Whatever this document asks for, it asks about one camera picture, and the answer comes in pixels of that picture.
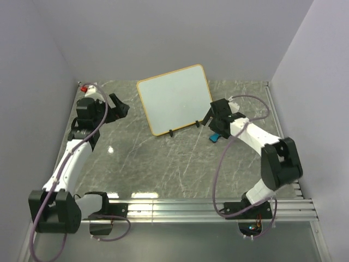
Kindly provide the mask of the aluminium mounting rail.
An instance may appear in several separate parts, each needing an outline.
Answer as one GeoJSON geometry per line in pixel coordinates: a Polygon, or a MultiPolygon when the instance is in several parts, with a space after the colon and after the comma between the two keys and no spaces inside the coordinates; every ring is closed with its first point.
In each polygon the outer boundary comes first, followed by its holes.
{"type": "MultiPolygon", "coordinates": [[[[214,210],[210,199],[129,199],[110,200],[127,203],[127,218],[132,223],[220,223],[226,220],[214,210]]],[[[318,221],[310,199],[278,200],[277,222],[318,221]]]]}

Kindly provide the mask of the yellow framed whiteboard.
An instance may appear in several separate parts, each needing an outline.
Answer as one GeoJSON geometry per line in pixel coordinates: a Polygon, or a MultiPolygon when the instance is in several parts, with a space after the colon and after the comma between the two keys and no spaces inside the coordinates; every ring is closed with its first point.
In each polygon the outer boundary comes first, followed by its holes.
{"type": "Polygon", "coordinates": [[[140,80],[136,87],[154,136],[202,121],[212,102],[200,64],[140,80]]]}

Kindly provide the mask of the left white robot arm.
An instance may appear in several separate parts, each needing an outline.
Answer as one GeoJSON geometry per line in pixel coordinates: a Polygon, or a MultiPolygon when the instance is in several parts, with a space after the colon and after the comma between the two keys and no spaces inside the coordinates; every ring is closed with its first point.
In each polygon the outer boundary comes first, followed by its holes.
{"type": "Polygon", "coordinates": [[[111,93],[114,107],[103,98],[85,96],[76,103],[64,155],[53,175],[41,190],[28,198],[35,231],[38,233],[74,234],[83,219],[95,216],[105,219],[110,214],[107,193],[88,192],[75,199],[72,191],[77,178],[100,138],[99,128],[127,116],[129,106],[111,93]]]}

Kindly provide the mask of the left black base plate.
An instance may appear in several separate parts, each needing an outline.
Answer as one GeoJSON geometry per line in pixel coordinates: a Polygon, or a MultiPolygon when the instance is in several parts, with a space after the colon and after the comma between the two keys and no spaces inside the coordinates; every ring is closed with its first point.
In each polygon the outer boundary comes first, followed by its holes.
{"type": "Polygon", "coordinates": [[[128,203],[109,203],[105,214],[127,218],[128,203]]]}

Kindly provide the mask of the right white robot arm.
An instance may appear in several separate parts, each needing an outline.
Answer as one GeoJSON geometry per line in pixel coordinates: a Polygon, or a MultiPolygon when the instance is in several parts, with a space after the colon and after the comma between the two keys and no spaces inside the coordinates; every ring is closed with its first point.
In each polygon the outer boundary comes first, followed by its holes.
{"type": "Polygon", "coordinates": [[[253,218],[259,213],[260,205],[274,199],[281,187],[303,176],[295,141],[289,137],[272,135],[255,125],[255,121],[257,118],[249,119],[239,112],[239,106],[232,98],[223,98],[211,102],[210,109],[201,122],[229,140],[229,144],[239,139],[261,157],[261,178],[243,195],[240,210],[232,214],[216,210],[221,217],[243,215],[253,218]]]}

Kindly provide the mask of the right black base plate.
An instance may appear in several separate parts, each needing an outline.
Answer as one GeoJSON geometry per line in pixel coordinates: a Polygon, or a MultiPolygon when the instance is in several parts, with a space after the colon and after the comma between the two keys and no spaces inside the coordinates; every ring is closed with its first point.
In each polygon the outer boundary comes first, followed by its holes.
{"type": "MultiPolygon", "coordinates": [[[[232,213],[239,212],[248,205],[241,202],[224,202],[223,208],[219,211],[224,215],[231,215],[232,213]]],[[[273,217],[272,208],[268,201],[262,203],[258,206],[253,206],[251,209],[245,211],[244,213],[231,217],[228,219],[242,219],[242,220],[256,220],[260,219],[271,219],[273,217]]]]}

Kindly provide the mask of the blue whiteboard eraser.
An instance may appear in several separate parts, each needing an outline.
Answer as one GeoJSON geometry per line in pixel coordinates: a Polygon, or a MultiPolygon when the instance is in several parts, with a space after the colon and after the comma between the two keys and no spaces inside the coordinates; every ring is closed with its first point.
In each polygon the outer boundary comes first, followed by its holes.
{"type": "Polygon", "coordinates": [[[215,133],[209,137],[209,140],[213,143],[216,143],[220,139],[221,135],[218,133],[215,133]]]}

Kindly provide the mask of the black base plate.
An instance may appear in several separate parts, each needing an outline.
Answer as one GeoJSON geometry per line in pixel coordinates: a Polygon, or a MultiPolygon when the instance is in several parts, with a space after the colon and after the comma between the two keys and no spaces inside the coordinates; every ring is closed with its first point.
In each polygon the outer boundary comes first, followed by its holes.
{"type": "Polygon", "coordinates": [[[128,203],[109,203],[105,214],[127,218],[128,203]]]}
{"type": "MultiPolygon", "coordinates": [[[[231,215],[232,213],[239,212],[248,205],[241,202],[224,202],[223,208],[219,211],[224,215],[231,215]]],[[[258,206],[253,206],[251,209],[245,211],[244,213],[231,217],[228,219],[242,219],[242,220],[256,220],[260,219],[271,219],[273,217],[272,208],[268,201],[262,203],[258,206]]]]}

